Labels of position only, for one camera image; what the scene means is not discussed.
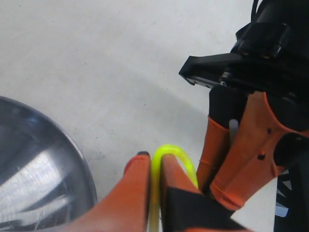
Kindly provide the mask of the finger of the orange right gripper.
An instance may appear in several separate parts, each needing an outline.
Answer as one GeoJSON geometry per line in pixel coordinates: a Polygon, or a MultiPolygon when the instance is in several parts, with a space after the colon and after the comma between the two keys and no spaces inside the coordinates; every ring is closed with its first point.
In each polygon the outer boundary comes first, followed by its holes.
{"type": "Polygon", "coordinates": [[[215,86],[209,92],[208,125],[197,169],[199,189],[207,191],[230,149],[229,122],[241,121],[247,95],[230,87],[215,86]]]}
{"type": "Polygon", "coordinates": [[[227,209],[240,209],[308,149],[309,113],[265,92],[249,95],[235,140],[210,189],[227,209]]]}

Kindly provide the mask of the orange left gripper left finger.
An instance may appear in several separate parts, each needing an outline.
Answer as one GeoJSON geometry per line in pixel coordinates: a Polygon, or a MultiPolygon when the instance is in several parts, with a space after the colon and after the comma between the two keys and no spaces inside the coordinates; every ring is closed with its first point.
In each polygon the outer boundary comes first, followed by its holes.
{"type": "Polygon", "coordinates": [[[142,151],[126,164],[111,192],[62,232],[144,232],[147,229],[151,158],[142,151]]]}

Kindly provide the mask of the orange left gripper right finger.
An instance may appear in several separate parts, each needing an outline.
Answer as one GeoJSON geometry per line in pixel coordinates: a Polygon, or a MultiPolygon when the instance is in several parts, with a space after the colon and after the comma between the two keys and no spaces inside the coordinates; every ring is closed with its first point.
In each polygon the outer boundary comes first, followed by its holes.
{"type": "Polygon", "coordinates": [[[204,196],[177,159],[161,160],[161,217],[164,232],[248,232],[235,222],[232,211],[204,196]]]}

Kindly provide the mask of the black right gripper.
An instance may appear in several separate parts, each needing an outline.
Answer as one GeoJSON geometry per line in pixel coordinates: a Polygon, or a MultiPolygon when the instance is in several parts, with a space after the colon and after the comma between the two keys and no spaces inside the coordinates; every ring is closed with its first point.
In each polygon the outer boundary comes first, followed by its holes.
{"type": "Polygon", "coordinates": [[[197,169],[216,231],[233,230],[231,214],[277,178],[278,232],[309,229],[308,37],[286,23],[249,23],[230,53],[190,56],[179,74],[210,88],[205,143],[197,169]]]}

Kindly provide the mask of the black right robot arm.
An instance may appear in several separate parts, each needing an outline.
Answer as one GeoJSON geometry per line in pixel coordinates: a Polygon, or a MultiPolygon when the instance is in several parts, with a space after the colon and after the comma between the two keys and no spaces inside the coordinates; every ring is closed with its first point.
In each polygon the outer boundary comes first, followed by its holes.
{"type": "Polygon", "coordinates": [[[213,228],[309,151],[309,3],[255,0],[229,53],[190,56],[179,74],[210,89],[197,169],[213,228]]]}

